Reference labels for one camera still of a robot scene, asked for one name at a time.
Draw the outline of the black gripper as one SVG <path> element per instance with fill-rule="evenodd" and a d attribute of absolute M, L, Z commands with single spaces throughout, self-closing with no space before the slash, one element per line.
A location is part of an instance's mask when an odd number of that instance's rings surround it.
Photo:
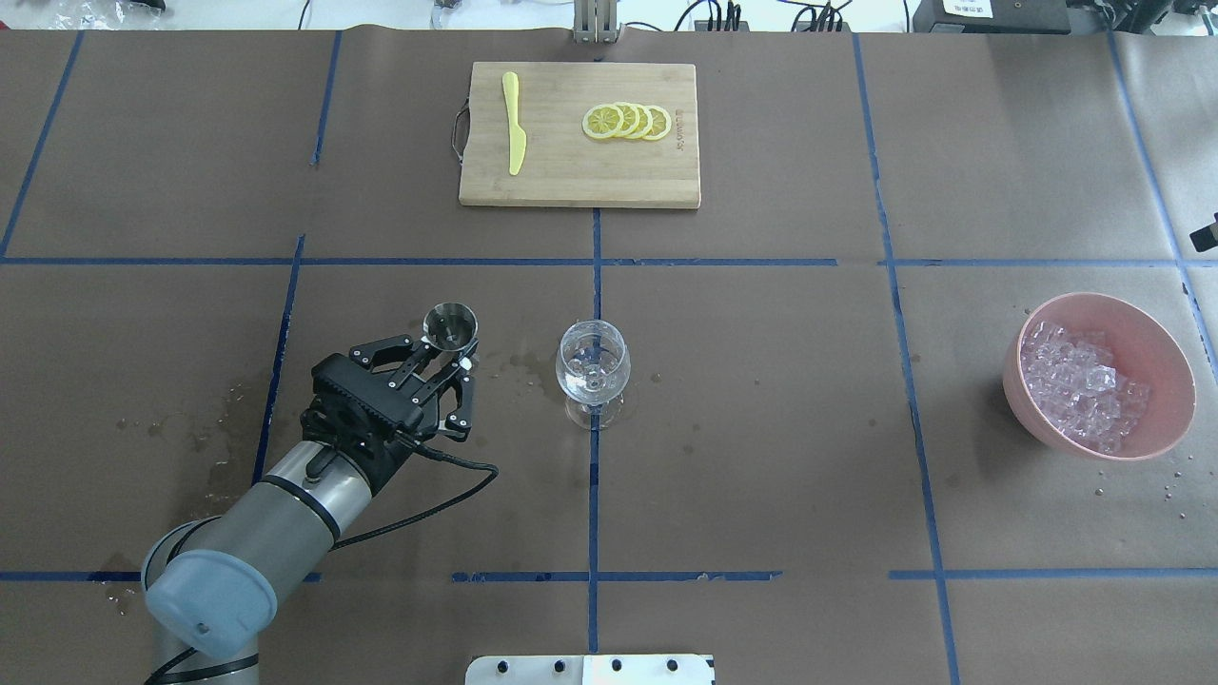
<path fill-rule="evenodd" d="M 302 439 L 352 460 L 378 495 L 415 445 L 434 438 L 468 440 L 473 430 L 474 353 L 460 353 L 426 382 L 415 368 L 391 388 L 389 371 L 421 351 L 408 334 L 361 342 L 311 371 L 314 396 L 301 413 Z"/>

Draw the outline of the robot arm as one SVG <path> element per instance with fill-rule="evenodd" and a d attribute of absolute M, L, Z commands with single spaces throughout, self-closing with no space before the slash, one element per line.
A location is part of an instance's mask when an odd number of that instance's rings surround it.
<path fill-rule="evenodd" d="M 476 346 L 474 332 L 426 330 L 314 364 L 300 441 L 225 513 L 181 524 L 149 551 L 141 587 L 168 641 L 149 683 L 256 683 L 259 633 L 326 555 L 438 516 L 434 506 L 348 534 L 410 457 L 499 475 L 431 446 L 469 438 Z"/>

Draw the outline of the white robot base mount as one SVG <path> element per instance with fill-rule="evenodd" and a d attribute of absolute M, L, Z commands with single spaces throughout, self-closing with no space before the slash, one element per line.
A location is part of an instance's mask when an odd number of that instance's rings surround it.
<path fill-rule="evenodd" d="M 542 655 L 484 656 L 465 684 L 715 684 L 713 656 Z"/>

